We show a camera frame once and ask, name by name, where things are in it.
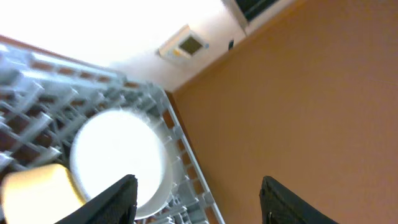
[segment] orange wall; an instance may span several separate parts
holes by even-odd
[[[175,93],[226,223],[271,175],[342,223],[398,223],[398,2],[309,0]]]

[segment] dishwasher rack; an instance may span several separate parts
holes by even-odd
[[[82,124],[100,111],[129,108],[163,143],[178,147],[173,166],[183,173],[172,200],[145,223],[224,224],[176,114],[159,86],[31,50],[0,44],[0,178],[51,162],[69,167],[69,153]],[[157,118],[151,123],[148,116]]]

